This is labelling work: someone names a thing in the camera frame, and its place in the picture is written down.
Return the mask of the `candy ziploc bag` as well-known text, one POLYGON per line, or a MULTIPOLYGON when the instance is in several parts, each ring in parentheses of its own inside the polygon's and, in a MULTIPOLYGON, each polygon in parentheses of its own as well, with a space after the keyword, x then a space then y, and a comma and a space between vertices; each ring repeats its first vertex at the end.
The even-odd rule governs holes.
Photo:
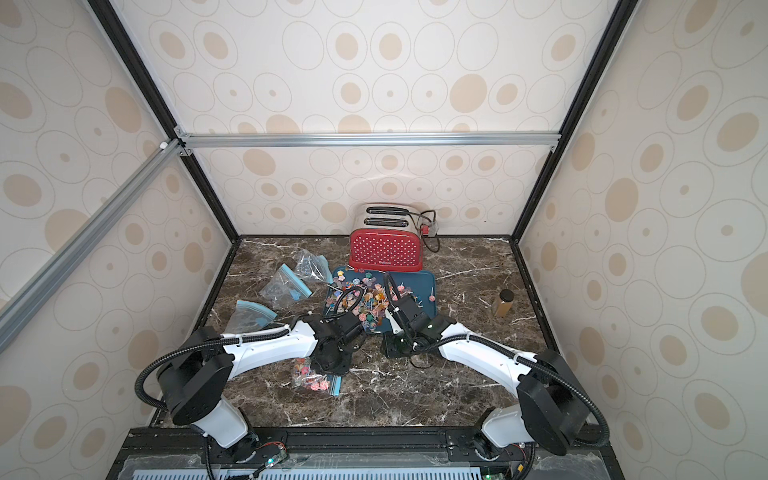
POLYGON ((332 397, 338 397, 341 393, 343 378, 337 375, 315 372, 311 368, 308 358, 296 359, 293 363, 291 374, 294 387, 325 393, 332 397))
POLYGON ((294 273, 305 283, 330 284, 333 276, 327 259, 323 255, 315 255, 306 249, 301 249, 295 256, 294 273))
POLYGON ((277 313, 259 303, 238 300, 224 330, 227 334, 246 334, 262 330, 277 318, 277 313))
POLYGON ((280 310, 308 299, 312 295, 312 291, 292 269, 286 264, 282 264, 259 291, 259 295, 273 309, 280 310))

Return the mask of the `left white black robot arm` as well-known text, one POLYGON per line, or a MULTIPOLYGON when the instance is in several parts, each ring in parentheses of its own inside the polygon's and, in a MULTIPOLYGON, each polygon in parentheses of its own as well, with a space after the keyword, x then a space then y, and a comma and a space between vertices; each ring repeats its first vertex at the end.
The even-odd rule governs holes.
POLYGON ((318 374, 342 377, 365 342, 362 322, 352 313, 301 315, 277 328, 219 334, 195 331, 177 350, 147 365, 137 376, 139 400, 167 411, 177 426, 192 426, 215 441, 234 463, 252 460, 258 435, 241 410, 224 396, 229 381, 260 367, 307 359, 318 374))

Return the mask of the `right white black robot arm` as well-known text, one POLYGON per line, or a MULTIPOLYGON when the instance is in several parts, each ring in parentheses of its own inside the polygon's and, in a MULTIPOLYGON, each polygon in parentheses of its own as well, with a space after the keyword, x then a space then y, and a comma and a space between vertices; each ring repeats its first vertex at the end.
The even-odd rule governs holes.
POLYGON ((609 444, 605 415, 557 352, 505 346, 445 315, 428 315, 411 295, 390 300, 388 313, 395 331, 384 336, 386 356, 439 356, 490 378, 516 399, 481 417, 474 442, 482 456, 518 443, 536 443, 556 455, 609 444))

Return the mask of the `brown bottle black cap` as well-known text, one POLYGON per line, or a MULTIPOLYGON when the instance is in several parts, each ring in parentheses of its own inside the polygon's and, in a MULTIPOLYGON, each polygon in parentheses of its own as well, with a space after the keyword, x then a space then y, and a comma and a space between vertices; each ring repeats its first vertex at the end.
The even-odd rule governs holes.
POLYGON ((510 289, 502 289, 495 297, 492 304, 492 313, 495 318, 505 317, 511 310, 515 294, 510 289))

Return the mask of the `red polka dot toaster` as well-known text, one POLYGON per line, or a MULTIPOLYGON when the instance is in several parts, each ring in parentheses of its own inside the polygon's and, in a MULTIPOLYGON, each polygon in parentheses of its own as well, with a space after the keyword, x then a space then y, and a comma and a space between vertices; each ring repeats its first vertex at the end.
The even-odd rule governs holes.
POLYGON ((356 270, 410 273, 423 269, 421 231, 416 214, 405 205, 359 205, 349 243, 349 265, 356 270))

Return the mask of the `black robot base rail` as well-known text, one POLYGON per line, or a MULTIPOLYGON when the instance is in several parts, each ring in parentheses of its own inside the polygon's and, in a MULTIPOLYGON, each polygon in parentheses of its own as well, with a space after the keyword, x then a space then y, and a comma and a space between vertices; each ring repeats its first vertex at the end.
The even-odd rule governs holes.
POLYGON ((260 428, 237 463, 187 428, 133 429, 110 479, 620 479, 610 447, 557 456, 532 443, 480 456, 469 427, 260 428))

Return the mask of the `horizontal aluminium frame bar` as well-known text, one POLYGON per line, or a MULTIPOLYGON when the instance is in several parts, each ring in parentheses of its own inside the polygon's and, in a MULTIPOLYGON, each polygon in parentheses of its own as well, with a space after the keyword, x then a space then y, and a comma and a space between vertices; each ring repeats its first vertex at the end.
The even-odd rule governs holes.
POLYGON ((385 132, 314 134, 184 134, 191 148, 304 148, 304 147, 447 147, 447 146, 556 146, 560 134, 523 132, 385 132))

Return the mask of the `left slanted aluminium frame bar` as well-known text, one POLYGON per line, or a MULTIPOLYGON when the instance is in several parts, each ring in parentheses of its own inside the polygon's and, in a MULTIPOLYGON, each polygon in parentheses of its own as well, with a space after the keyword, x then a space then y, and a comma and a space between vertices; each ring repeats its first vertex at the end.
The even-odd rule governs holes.
POLYGON ((166 142, 90 217, 1 311, 1 349, 6 350, 64 281, 119 222, 169 160, 181 152, 177 139, 166 142))

